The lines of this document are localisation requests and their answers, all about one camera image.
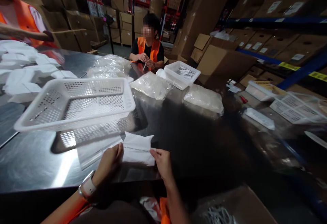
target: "shelf label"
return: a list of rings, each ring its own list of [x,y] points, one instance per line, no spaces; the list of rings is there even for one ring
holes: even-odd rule
[[[325,74],[321,74],[319,72],[312,72],[312,73],[309,74],[309,76],[317,78],[317,79],[319,79],[321,81],[327,82],[327,75],[325,75]]]
[[[299,66],[294,66],[294,65],[291,65],[291,64],[287,64],[285,62],[281,62],[279,64],[279,66],[285,67],[285,68],[290,69],[290,70],[293,70],[293,71],[297,71],[298,69],[300,69]]]

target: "plastic basket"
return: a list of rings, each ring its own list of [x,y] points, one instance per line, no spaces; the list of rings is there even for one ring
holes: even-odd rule
[[[327,123],[327,117],[317,110],[317,97],[288,92],[282,99],[276,98],[271,109],[293,124]]]
[[[198,78],[201,72],[182,61],[176,61],[164,68],[166,80],[180,90],[190,86]]]
[[[17,131],[77,129],[119,120],[135,109],[127,79],[57,79],[46,83],[14,125]]]

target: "plastic bag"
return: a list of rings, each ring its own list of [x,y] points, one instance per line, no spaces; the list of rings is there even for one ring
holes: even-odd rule
[[[131,88],[156,100],[164,100],[168,92],[172,89],[170,83],[152,72],[148,72],[129,85]]]
[[[222,104],[221,95],[202,86],[192,84],[184,96],[184,100],[202,108],[219,113],[221,116],[224,114],[224,106]]]
[[[134,81],[128,76],[131,62],[117,55],[106,55],[95,61],[95,66],[89,68],[89,78],[123,77],[129,82]]]

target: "orange safety vest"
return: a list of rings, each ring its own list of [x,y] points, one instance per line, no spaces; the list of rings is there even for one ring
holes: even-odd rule
[[[137,39],[137,46],[139,47],[139,54],[144,53],[145,50],[144,37],[140,37]],[[150,54],[150,60],[152,60],[155,63],[158,62],[157,55],[159,53],[159,47],[160,47],[160,42],[157,39],[155,39],[152,43],[151,54]],[[137,66],[138,69],[143,73],[143,64],[139,63]]]
[[[40,32],[31,14],[30,7],[31,5],[27,4],[26,2],[23,2],[21,0],[14,0],[14,9],[16,11],[19,27],[22,30],[26,30],[26,31]],[[1,11],[0,11],[0,23],[7,24]],[[45,42],[32,38],[30,38],[30,41],[32,42],[32,47],[35,48],[41,45],[58,48],[54,42]]]

